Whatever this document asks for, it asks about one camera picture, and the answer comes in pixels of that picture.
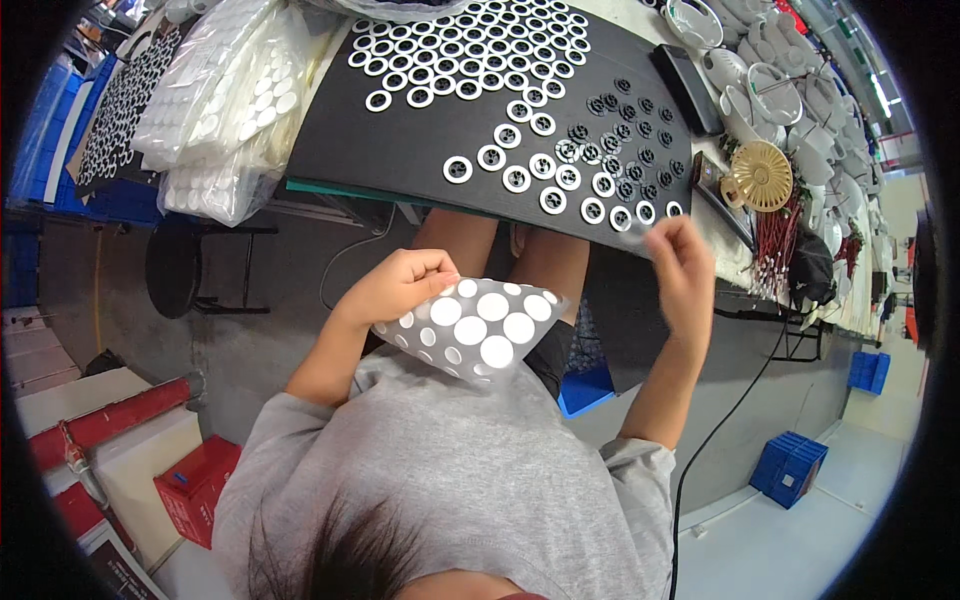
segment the black stool seat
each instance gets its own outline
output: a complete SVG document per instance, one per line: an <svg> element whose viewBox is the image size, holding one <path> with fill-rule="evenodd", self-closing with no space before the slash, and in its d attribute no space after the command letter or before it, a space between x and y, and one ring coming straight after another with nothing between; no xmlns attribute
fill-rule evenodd
<svg viewBox="0 0 960 600"><path fill-rule="evenodd" d="M147 243L147 293L156 311L167 319L179 319L191 309L208 315L269 313L270 308L267 307L248 307L247 296L250 290L253 238L259 234L274 233L276 228L200 225L183 215L170 213L154 228ZM250 236L241 307L221 306L216 298L199 295L204 270L202 242L205 236L211 234Z"/></svg>

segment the black cable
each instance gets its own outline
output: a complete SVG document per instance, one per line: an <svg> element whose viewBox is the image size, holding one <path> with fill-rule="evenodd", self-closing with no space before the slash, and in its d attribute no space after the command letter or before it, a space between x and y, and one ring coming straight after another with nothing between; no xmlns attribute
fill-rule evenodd
<svg viewBox="0 0 960 600"><path fill-rule="evenodd" d="M390 233L390 229L394 226L394 217L395 217L395 216L396 216L396 204L394 204L394 209L390 212L390 221L387 222L387 228L383 230L383 233L381 233L381 234L379 234L379 235L375 235L374 237L368 237L368 238L363 239L363 240L360 240L360 241L358 241L358 242L353 242L353 243L351 243L351 244L347 244L346 246L344 246L344 247L342 247L340 250L338 250L337 253L334 254L333 256L331 256L331 257L330 257L330 260L328 260L328 261L326 262L326 267L324 267L324 274L320 276L320 302L322 302L322 303L324 304L324 306L326 306L326 309L327 309L327 310L332 311L332 310L333 310L333 306L330 306L330 305L326 302L326 300L324 300L324 283L326 282L326 276L327 276L327 274L330 272L330 267L333 266L334 261L336 261L337 258L340 258L340 256L343 255L344 253L346 253L347 251L353 250L354 248L359 248L360 246L363 246L364 244L370 244L370 242L375 242L376 240L379 240L379 239L382 239L382 238L384 238L384 237L387 237L387 235Z"/></svg>
<svg viewBox="0 0 960 600"><path fill-rule="evenodd" d="M763 363L763 366L760 367L760 371L754 377L754 380L750 382L750 385L747 386L747 391L743 393L743 396L734 404L733 408L730 409L730 412L727 415L720 419L720 422L717 423L717 426L713 428L707 438L700 444L700 447L697 448L697 451L693 453L693 457L690 458L690 462L684 467L684 471L680 473L680 482L677 484L677 499L673 507L673 572L670 574L670 600L674 600L677 595L677 567L680 563L680 553L678 551L677 536L679 535L680 530L680 496L684 490L684 480L686 479L686 473L690 470L690 467L693 465L693 462L697 460L697 457L700 456L700 452L703 451L710 439L713 437L713 434L717 432L720 427L723 426L727 419L733 415L733 411L740 407L740 404L743 404L743 400L747 399L747 395L754 388L756 383L759 381L760 377L763 375L763 372L767 370L767 366L770 364L770 361L773 360L774 354L777 353L777 348L780 347L780 340L783 339L783 334L786 333L786 328L790 323L790 312L787 309L786 318L783 321L783 329L780 330L780 336L777 338L777 343L774 344L774 349L771 350L770 355L767 356L767 360Z"/></svg>

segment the small handheld fan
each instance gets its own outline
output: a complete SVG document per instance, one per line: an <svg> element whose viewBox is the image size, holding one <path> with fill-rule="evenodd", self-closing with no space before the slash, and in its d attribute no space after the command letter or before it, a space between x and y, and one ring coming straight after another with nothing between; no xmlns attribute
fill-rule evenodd
<svg viewBox="0 0 960 600"><path fill-rule="evenodd" d="M720 181L720 190L731 205L773 212L786 204L793 190L790 161L770 142L747 142L733 153L730 173Z"/></svg>
<svg viewBox="0 0 960 600"><path fill-rule="evenodd" d="M372 330L428 365L489 385L533 349L568 304L543 288L464 277Z"/></svg>

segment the dark hair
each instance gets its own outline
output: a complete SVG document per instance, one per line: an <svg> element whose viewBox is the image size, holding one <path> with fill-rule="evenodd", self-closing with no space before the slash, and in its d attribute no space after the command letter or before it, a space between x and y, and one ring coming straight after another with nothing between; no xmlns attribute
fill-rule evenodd
<svg viewBox="0 0 960 600"><path fill-rule="evenodd" d="M389 501L345 521L347 505L337 493L320 523L306 568L283 564L263 524L262 505L250 540L248 591L254 600L391 600L410 579L419 529L404 528ZM259 542L254 533L259 530Z"/></svg>

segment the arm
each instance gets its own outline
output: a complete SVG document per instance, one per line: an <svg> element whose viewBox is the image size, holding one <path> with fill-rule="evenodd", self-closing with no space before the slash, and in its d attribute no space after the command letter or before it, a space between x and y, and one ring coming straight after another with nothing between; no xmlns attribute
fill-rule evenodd
<svg viewBox="0 0 960 600"><path fill-rule="evenodd" d="M661 220L644 241L653 256L670 337L636 393L618 437L673 449L684 431L693 388L707 357L715 266L687 217Z"/></svg>
<svg viewBox="0 0 960 600"><path fill-rule="evenodd" d="M397 250L387 256L337 302L286 393L332 408L342 405L370 326L399 319L459 278L442 250Z"/></svg>

